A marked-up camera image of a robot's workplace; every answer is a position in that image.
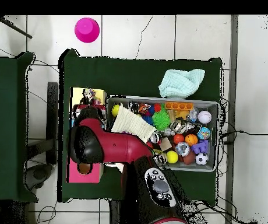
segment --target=purple toy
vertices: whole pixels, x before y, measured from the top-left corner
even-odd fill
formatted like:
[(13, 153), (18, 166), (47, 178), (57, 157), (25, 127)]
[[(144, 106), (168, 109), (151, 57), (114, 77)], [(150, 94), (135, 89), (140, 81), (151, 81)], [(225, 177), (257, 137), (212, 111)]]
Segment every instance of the purple toy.
[(207, 153), (208, 148), (209, 148), (208, 140), (200, 140), (199, 143), (193, 144), (191, 146), (191, 150), (194, 151), (194, 153), (196, 154), (199, 154), (200, 152)]

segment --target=yellow ball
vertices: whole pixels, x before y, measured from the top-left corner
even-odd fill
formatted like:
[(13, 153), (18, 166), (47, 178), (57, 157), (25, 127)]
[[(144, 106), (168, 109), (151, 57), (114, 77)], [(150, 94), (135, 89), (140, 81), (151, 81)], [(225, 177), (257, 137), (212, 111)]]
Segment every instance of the yellow ball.
[(178, 161), (178, 154), (175, 151), (168, 151), (167, 154), (167, 162), (168, 163), (176, 163)]
[(111, 114), (113, 115), (113, 117), (116, 117), (118, 115), (118, 110), (119, 110), (119, 105), (115, 105), (112, 109), (111, 109)]

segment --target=pink box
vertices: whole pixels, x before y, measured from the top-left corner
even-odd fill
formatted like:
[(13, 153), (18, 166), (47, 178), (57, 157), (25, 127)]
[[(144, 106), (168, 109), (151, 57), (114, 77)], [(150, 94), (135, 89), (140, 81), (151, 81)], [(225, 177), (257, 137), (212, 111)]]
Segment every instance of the pink box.
[(89, 174), (81, 174), (78, 172), (77, 163), (71, 158), (68, 167), (68, 183), (99, 183), (104, 170), (104, 165), (102, 163), (94, 163), (93, 169)]

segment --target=orange ball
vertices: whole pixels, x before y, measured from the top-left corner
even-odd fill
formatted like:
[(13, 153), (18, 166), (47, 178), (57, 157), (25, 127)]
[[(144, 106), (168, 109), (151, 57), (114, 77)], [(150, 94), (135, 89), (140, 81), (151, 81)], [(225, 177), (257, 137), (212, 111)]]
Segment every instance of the orange ball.
[(174, 143), (178, 144), (179, 142), (184, 142), (185, 141), (185, 137), (181, 134), (175, 134), (174, 135)]
[(192, 145), (198, 143), (198, 138), (197, 138), (196, 135), (189, 134), (189, 135), (186, 136), (186, 138), (185, 138), (185, 142), (186, 142), (189, 146), (192, 146)]

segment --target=spiky green ball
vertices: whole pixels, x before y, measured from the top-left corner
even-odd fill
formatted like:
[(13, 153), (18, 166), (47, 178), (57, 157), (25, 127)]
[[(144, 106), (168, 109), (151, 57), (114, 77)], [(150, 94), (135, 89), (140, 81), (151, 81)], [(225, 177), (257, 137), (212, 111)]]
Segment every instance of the spiky green ball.
[(165, 107), (163, 110), (158, 111), (157, 113), (154, 113), (154, 115), (152, 116), (152, 119), (158, 131), (163, 131), (170, 124), (170, 117), (168, 113), (166, 112)]

